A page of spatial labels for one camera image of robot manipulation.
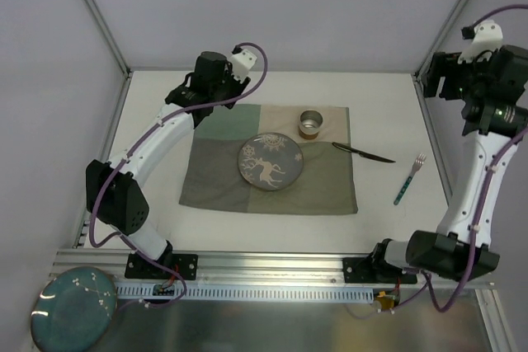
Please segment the metal cup with cork base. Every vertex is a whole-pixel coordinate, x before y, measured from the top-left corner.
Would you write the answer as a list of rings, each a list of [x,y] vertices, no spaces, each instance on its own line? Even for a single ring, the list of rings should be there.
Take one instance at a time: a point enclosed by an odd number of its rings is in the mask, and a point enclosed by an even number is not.
[[[305,110],[299,116],[299,136],[306,140],[318,137],[323,125],[323,116],[316,110]]]

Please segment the green beige cloth placemat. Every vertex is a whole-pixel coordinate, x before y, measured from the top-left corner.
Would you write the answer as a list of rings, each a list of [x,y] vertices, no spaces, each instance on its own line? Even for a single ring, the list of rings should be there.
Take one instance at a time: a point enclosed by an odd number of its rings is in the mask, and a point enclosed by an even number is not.
[[[240,104],[196,128],[181,205],[224,212],[338,216],[358,203],[346,107],[320,106],[318,136],[299,134],[303,106]]]

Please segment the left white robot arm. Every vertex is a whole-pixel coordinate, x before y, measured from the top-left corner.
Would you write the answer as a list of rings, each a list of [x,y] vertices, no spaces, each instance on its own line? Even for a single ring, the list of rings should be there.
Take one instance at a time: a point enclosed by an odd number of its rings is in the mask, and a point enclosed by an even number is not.
[[[95,239],[94,223],[113,228],[114,236],[125,239],[144,257],[144,268],[155,278],[172,268],[170,243],[148,220],[149,205],[142,188],[168,152],[216,106],[232,108],[244,97],[249,72],[257,56],[249,49],[234,48],[230,56],[204,51],[183,83],[171,90],[138,140],[107,162],[92,161],[86,168],[87,211],[90,214],[89,241]]]

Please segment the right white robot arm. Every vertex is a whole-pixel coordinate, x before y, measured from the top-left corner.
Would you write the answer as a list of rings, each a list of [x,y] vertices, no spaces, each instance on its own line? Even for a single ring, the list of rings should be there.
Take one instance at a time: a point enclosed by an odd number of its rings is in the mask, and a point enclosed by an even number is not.
[[[425,97],[464,102],[463,162],[448,209],[434,232],[406,242],[389,238],[366,257],[370,275],[388,282],[410,267],[444,279],[468,281],[497,268],[491,224],[502,179],[527,132],[527,110],[517,102],[527,82],[527,51],[514,45],[433,55],[422,81]]]

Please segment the black table knife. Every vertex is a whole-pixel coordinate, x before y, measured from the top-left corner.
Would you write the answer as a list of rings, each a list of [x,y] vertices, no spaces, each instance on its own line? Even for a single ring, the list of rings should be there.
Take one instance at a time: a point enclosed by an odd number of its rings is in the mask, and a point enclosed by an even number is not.
[[[382,163],[395,163],[395,160],[381,157],[372,153],[367,153],[356,148],[352,148],[344,143],[332,142],[332,146],[347,153],[357,154],[360,157],[366,158],[371,161],[382,162]]]

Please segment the green handled fork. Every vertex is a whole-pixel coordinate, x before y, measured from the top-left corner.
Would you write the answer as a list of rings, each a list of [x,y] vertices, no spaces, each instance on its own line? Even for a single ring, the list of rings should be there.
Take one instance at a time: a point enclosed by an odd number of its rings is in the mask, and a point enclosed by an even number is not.
[[[416,173],[422,168],[424,165],[424,162],[426,161],[427,156],[424,153],[420,153],[414,160],[414,163],[411,167],[411,171],[409,172],[409,175],[405,182],[403,183],[402,187],[400,188],[398,194],[396,195],[393,205],[399,205],[402,198],[404,197],[406,191],[408,190],[408,187],[411,185],[413,181],[413,177],[416,175]]]

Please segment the grey reindeer plate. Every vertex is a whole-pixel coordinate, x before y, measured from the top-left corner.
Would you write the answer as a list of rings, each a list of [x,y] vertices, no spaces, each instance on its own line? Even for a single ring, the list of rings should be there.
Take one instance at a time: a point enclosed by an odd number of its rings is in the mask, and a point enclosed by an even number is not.
[[[260,190],[283,190],[299,178],[303,169],[300,146],[284,134],[255,135],[238,152],[240,175]]]

